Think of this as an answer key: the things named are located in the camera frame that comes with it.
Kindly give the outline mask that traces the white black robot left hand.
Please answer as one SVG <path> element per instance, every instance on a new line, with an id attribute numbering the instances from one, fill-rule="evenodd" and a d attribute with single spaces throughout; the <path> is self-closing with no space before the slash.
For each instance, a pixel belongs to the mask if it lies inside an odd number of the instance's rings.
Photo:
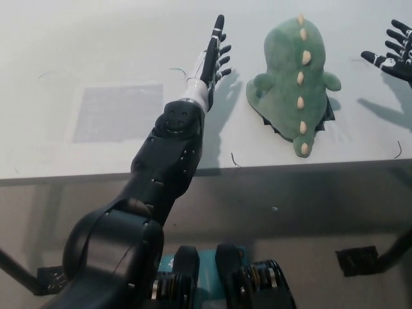
<path id="1" fill-rule="evenodd" d="M 230 61 L 227 55 L 231 45 L 225 45 L 225 16 L 217 16 L 209 43 L 197 58 L 191 74 L 186 78 L 186 88 L 182 100 L 198 105 L 204 113 L 210 111 L 214 102 L 217 83 L 231 74 L 232 68 L 223 68 Z"/>

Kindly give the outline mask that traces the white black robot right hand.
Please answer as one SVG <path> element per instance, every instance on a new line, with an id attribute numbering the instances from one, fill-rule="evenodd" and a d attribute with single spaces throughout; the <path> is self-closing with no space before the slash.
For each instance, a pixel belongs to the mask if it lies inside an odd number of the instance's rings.
<path id="1" fill-rule="evenodd" d="M 380 71 L 407 82 L 411 87 L 411 27 L 392 19 L 386 35 L 388 39 L 384 45 L 388 52 L 385 55 L 365 50 L 360 56 Z"/>

